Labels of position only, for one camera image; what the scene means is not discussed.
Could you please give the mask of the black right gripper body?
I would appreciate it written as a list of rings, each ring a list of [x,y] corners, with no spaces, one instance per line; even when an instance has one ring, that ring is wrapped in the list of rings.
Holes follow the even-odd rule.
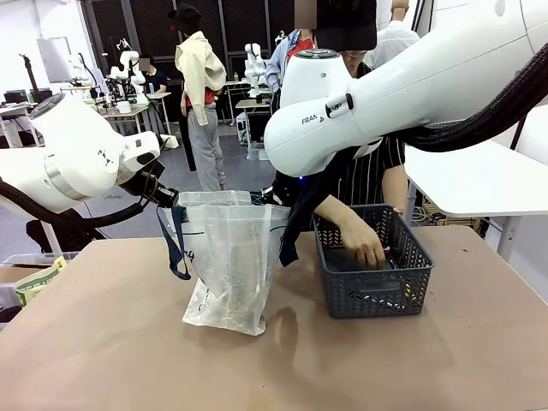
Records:
[[[293,177],[276,171],[272,183],[273,193],[283,206],[317,205],[316,175]]]

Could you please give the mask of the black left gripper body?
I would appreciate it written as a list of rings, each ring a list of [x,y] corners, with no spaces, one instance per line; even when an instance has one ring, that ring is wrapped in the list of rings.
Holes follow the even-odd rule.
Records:
[[[165,186],[159,181],[164,169],[159,161],[153,161],[119,187],[136,197],[144,197],[152,202],[166,202]]]

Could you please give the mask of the translucent shopping bag navy handles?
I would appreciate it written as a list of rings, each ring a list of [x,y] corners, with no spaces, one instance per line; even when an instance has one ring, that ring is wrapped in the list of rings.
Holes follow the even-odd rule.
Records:
[[[172,273],[196,281],[183,322],[262,334],[289,208],[246,191],[189,192],[157,217]]]

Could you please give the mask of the dark grey plastic basket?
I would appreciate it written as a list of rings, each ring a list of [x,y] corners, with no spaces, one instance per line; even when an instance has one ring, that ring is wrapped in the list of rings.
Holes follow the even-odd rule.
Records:
[[[358,205],[354,211],[384,246],[384,268],[362,265],[345,250],[339,228],[315,216],[313,225],[325,300],[334,319],[418,315],[434,262],[390,205]]]

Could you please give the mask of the person's left forearm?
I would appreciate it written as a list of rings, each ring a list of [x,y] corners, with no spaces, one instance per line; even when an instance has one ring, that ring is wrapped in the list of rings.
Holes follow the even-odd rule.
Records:
[[[408,179],[404,165],[398,165],[384,171],[382,179],[382,194],[384,203],[395,206],[407,204]]]

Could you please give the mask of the person's right forearm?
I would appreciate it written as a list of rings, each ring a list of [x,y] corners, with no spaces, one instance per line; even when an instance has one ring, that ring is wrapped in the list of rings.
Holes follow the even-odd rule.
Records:
[[[359,237],[360,219],[334,196],[329,195],[316,207],[315,213],[340,229],[344,243],[353,243]]]

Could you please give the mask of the person's right hand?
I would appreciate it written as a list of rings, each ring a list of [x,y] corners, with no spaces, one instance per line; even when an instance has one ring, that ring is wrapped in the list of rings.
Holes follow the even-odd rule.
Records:
[[[363,220],[352,219],[340,226],[342,244],[361,264],[384,267],[384,249],[376,232]]]

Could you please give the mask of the wooden background desk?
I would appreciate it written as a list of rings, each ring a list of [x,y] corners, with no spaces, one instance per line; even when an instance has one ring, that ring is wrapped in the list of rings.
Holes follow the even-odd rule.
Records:
[[[123,136],[152,131],[147,105],[131,105],[130,111],[127,113],[121,113],[118,109],[111,108],[104,110],[101,116]]]

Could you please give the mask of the person in striped black shirt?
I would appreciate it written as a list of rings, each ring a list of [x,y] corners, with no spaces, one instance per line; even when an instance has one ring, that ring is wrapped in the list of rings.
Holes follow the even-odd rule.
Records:
[[[370,154],[357,158],[343,172],[331,194],[346,206],[385,204],[382,194],[384,171],[404,165],[405,145],[398,139],[384,139]]]

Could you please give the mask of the mannequin with cream jacket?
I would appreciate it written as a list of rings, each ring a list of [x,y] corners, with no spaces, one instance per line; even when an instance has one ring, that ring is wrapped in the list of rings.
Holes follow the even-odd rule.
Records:
[[[194,6],[179,3],[168,18],[183,36],[176,47],[175,66],[183,78],[181,113],[187,118],[200,185],[205,191],[222,191],[227,186],[216,97],[225,85],[226,69],[202,33],[201,13]]]

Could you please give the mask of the seated person in dark shirt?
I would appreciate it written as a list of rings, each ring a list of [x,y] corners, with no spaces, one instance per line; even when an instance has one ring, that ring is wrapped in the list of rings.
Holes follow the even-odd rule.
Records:
[[[139,63],[140,71],[145,77],[145,92],[147,93],[164,93],[167,92],[168,77],[158,70],[152,56],[148,54],[140,55]]]

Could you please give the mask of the cardboard box with green print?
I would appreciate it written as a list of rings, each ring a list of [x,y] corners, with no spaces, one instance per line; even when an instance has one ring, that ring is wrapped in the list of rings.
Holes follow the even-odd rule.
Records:
[[[25,307],[65,267],[63,256],[51,265],[0,266],[0,311],[11,307]]]

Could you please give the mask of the grey whiteboard panel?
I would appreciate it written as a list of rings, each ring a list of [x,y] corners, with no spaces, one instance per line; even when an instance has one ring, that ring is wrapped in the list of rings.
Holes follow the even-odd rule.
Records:
[[[50,83],[70,82],[70,48],[66,37],[37,39],[39,53]]]

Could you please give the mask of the black light stand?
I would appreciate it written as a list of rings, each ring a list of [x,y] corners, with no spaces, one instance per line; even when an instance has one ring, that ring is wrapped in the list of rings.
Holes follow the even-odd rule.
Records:
[[[29,80],[31,82],[31,85],[32,85],[32,90],[34,93],[38,93],[39,92],[39,88],[38,88],[38,85],[37,85],[37,82],[35,80],[35,76],[33,74],[33,68],[32,68],[32,64],[30,62],[30,59],[29,57],[27,57],[26,55],[24,54],[20,54],[20,57],[23,59],[24,61],[24,65],[25,65],[25,68],[27,70],[27,74],[28,74],[28,77],[29,77]]]

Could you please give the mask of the mannequin with white shirt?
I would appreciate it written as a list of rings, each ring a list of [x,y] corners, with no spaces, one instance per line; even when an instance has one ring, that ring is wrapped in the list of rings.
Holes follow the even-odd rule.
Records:
[[[379,68],[420,40],[419,34],[404,23],[408,7],[409,0],[392,0],[390,22],[378,31],[377,46],[367,54],[371,69]]]

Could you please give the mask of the white side table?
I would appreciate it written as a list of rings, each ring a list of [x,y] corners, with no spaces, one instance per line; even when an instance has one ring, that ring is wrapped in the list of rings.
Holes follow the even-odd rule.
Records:
[[[532,110],[516,149],[488,140],[453,152],[406,149],[411,192],[448,217],[503,219],[498,253],[548,254],[548,108]]]

